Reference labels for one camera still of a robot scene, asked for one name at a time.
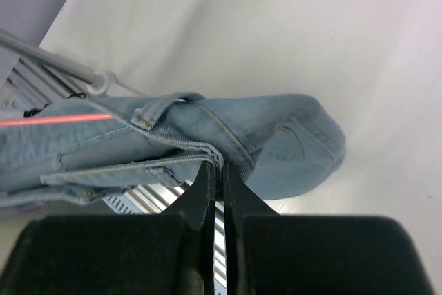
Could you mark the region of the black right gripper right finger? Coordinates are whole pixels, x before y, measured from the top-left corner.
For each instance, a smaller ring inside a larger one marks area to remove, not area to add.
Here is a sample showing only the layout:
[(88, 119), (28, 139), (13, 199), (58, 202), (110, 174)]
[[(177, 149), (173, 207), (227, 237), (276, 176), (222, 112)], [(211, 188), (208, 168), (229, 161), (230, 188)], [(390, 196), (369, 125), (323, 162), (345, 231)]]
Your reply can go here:
[(432, 294), (412, 239), (384, 216), (280, 215), (223, 171), (228, 294)]

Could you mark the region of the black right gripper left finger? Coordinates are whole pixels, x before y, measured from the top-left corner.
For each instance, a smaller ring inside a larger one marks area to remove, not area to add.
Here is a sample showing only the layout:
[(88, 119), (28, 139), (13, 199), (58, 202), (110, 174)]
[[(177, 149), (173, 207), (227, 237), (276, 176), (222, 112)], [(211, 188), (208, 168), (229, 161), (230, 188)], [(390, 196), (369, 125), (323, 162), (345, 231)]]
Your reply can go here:
[(215, 170), (159, 214), (48, 216), (18, 237), (2, 294), (213, 294)]

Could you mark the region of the pink wire hanger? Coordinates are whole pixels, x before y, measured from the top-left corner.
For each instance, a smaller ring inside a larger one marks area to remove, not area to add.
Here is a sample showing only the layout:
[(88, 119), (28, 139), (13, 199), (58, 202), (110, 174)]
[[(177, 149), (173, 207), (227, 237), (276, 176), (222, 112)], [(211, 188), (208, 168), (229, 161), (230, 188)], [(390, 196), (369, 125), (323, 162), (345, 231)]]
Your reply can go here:
[(115, 117), (108, 113), (88, 113), (76, 115), (60, 115), (51, 117), (26, 117), (20, 119), (1, 120), (1, 127), (36, 126), (49, 124), (67, 124), (76, 122), (94, 122), (114, 120)]

